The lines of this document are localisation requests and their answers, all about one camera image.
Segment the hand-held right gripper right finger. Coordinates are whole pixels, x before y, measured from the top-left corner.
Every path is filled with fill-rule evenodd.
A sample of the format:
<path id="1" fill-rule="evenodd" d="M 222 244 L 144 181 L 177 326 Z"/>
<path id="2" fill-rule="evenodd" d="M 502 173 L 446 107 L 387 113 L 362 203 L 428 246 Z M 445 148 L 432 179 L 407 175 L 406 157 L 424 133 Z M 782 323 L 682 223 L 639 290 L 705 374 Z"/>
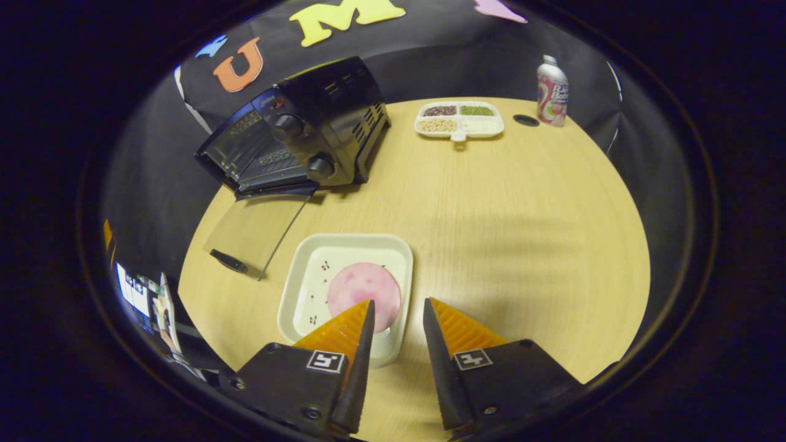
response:
<path id="1" fill-rule="evenodd" d="M 532 339 L 509 341 L 434 297 L 422 324 L 443 427 L 454 440 L 510 440 L 584 390 Z"/>

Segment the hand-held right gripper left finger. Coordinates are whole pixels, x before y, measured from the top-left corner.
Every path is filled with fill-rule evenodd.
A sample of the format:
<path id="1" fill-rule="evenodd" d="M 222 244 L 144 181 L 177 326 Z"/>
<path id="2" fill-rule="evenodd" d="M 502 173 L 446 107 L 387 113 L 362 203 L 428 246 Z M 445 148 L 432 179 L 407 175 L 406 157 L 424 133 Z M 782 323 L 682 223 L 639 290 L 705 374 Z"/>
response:
<path id="1" fill-rule="evenodd" d="M 266 344 L 219 390 L 243 408 L 315 440 L 348 440 L 359 431 L 375 330 L 375 303 L 364 300 L 293 345 Z"/>

